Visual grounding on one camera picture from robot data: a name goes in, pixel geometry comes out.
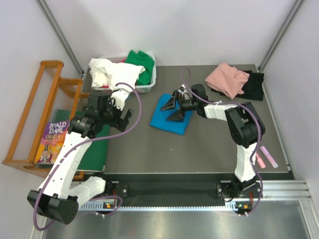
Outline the white t-shirt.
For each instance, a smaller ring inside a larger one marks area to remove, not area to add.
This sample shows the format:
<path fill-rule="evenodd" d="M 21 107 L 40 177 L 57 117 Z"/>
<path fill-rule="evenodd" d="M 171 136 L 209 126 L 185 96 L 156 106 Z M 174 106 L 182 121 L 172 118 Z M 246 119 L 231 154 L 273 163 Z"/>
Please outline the white t-shirt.
<path fill-rule="evenodd" d="M 130 85 L 133 89 L 139 75 L 145 71 L 144 66 L 136 66 L 129 63 L 112 63 L 108 59 L 92 58 L 89 62 L 92 76 L 91 87 L 95 90 L 108 86 L 111 91 L 126 89 L 133 90 L 124 85 Z"/>

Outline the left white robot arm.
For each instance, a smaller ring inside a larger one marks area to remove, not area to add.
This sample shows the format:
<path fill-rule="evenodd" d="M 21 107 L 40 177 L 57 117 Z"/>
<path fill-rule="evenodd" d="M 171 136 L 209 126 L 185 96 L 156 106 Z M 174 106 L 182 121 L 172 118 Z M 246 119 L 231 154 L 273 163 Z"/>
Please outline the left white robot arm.
<path fill-rule="evenodd" d="M 103 174 L 94 174 L 84 183 L 71 188 L 78 166 L 91 146 L 98 141 L 103 126 L 107 125 L 123 135 L 133 115 L 128 110 L 121 117 L 129 93 L 120 89 L 107 95 L 101 92 L 91 93 L 87 106 L 81 114 L 70 120 L 64 143 L 48 176 L 37 190 L 31 190 L 27 196 L 33 207 L 33 223 L 37 230 L 37 216 L 47 217 L 63 224 L 71 223 L 78 209 L 95 196 L 109 197 L 113 185 Z"/>

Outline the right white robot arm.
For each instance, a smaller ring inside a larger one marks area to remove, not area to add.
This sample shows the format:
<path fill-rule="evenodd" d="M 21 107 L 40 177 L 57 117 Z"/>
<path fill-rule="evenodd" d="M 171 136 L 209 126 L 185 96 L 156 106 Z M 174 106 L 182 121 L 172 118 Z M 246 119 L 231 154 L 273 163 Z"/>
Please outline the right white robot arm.
<path fill-rule="evenodd" d="M 251 102 L 241 105 L 209 102 L 205 87 L 195 84 L 191 87 L 192 97 L 186 87 L 174 90 L 161 111 L 175 110 L 167 121 L 182 122 L 186 112 L 195 111 L 205 119 L 227 122 L 233 141 L 237 146 L 237 164 L 232 180 L 232 189 L 236 196 L 244 197 L 256 184 L 255 156 L 258 140 L 265 133 L 265 126 Z"/>

